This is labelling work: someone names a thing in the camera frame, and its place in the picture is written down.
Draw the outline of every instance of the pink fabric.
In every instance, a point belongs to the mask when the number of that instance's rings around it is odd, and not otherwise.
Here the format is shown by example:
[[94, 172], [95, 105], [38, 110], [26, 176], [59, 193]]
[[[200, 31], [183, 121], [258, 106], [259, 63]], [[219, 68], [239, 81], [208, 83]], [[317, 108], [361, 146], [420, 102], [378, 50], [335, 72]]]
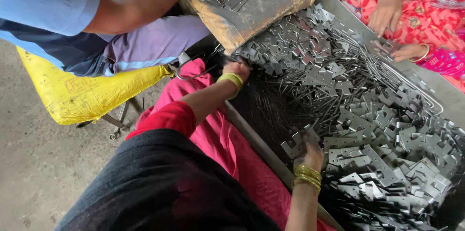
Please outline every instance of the pink fabric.
[[[184, 76], [193, 76], [205, 70], [201, 59], [186, 64], [182, 69]], [[140, 116], [136, 130], [142, 121], [151, 113], [157, 112], [165, 105], [179, 98], [212, 85], [210, 74], [202, 75], [194, 80], [171, 80], [158, 99], [155, 106], [150, 107]], [[286, 227], [291, 194], [281, 180], [253, 151], [242, 134], [225, 118], [225, 107], [208, 115], [190, 137], [207, 156], [218, 162], [230, 175], [241, 183], [250, 198], [278, 226]], [[318, 219], [318, 231], [335, 231]]]
[[441, 75], [463, 78], [465, 77], [465, 53], [439, 48], [433, 52], [428, 61], [421, 63], [420, 66]]

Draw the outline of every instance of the purple trousers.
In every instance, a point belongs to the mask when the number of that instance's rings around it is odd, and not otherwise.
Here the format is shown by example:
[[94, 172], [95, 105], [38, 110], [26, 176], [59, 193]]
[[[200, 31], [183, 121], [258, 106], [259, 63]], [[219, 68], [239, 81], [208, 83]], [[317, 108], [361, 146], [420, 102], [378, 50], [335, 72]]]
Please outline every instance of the purple trousers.
[[114, 38], [103, 55], [114, 62], [105, 72], [118, 72], [175, 62], [178, 56], [210, 34], [199, 17], [168, 16]]

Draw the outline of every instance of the man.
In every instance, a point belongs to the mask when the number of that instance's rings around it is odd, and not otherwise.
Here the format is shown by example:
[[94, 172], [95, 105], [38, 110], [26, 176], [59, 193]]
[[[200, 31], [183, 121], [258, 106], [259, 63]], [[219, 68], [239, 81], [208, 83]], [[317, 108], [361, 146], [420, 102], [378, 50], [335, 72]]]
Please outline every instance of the man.
[[173, 62], [210, 32], [178, 0], [0, 0], [0, 38], [76, 76]]

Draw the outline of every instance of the red sleeve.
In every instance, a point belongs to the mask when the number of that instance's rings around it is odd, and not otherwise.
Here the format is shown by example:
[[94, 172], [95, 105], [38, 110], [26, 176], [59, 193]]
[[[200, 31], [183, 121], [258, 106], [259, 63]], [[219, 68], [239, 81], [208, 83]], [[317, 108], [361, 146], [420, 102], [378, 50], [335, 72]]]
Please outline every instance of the red sleeve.
[[169, 103], [158, 112], [149, 115], [137, 130], [126, 137], [126, 140], [145, 131], [160, 128], [172, 129], [190, 138], [195, 131], [194, 112], [185, 102]]

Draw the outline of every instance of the blue shirt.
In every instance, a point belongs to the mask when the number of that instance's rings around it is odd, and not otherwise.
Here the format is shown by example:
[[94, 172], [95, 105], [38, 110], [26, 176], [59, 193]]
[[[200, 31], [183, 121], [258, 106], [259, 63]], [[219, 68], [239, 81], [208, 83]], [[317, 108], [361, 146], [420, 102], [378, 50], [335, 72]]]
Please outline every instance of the blue shirt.
[[100, 0], [0, 0], [0, 38], [76, 75], [100, 75], [113, 36], [81, 33]]

